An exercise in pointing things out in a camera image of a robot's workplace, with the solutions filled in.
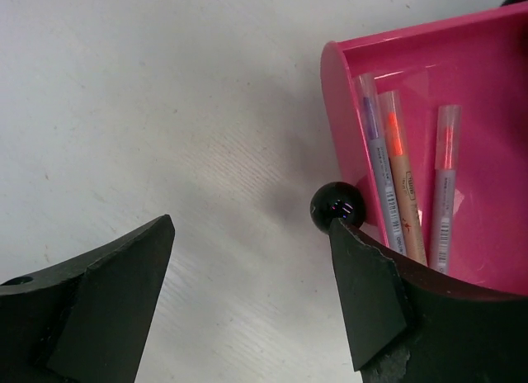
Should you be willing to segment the orange slim highlighter pen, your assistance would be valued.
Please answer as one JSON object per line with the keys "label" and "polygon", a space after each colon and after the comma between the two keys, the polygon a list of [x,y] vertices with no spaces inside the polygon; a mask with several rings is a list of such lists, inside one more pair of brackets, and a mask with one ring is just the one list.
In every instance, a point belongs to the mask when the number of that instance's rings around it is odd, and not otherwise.
{"label": "orange slim highlighter pen", "polygon": [[393,90],[380,94],[379,104],[407,256],[427,266],[417,194],[398,92]]}

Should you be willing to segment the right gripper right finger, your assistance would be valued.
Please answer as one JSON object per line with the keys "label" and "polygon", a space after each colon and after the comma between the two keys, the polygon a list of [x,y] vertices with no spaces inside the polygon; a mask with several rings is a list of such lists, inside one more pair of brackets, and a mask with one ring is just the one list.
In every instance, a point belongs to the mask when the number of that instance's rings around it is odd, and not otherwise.
{"label": "right gripper right finger", "polygon": [[328,235],[352,365],[363,381],[526,381],[525,296],[435,272],[341,219]]}

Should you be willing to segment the purple red-tip pen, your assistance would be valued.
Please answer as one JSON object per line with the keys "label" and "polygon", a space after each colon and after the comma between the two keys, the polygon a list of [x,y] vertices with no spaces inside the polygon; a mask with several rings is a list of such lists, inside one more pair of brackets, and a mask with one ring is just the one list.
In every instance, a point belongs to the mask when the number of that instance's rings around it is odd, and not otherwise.
{"label": "purple red-tip pen", "polygon": [[458,105],[440,106],[436,126],[435,184],[433,193],[430,268],[448,272],[455,208],[455,179],[460,143]]}

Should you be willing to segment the purple slim highlighter pen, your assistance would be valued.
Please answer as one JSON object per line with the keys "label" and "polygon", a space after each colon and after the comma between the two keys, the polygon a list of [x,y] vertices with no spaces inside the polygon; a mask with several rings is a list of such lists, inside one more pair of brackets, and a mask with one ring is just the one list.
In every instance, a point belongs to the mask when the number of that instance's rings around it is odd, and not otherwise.
{"label": "purple slim highlighter pen", "polygon": [[354,85],[358,92],[361,124],[367,141],[388,245],[395,252],[406,256],[407,249],[403,238],[403,227],[381,122],[375,80],[371,73],[364,73],[354,78]]}

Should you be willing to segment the black pink drawer organizer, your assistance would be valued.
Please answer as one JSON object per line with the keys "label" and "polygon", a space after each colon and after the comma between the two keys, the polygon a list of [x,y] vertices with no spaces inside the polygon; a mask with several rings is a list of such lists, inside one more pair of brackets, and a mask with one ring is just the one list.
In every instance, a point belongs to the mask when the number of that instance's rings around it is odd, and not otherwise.
{"label": "black pink drawer organizer", "polygon": [[436,126],[461,108],[449,274],[527,292],[527,5],[525,2],[325,45],[323,99],[342,179],[366,205],[362,229],[387,236],[353,79],[397,91],[422,232],[431,234]]}

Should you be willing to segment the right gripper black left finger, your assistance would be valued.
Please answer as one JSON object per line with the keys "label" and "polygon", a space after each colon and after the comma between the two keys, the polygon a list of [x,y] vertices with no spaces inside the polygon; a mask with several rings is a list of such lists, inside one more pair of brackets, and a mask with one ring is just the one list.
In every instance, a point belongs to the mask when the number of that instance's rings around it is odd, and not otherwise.
{"label": "right gripper black left finger", "polygon": [[162,215],[1,285],[3,382],[133,382],[172,252]]}

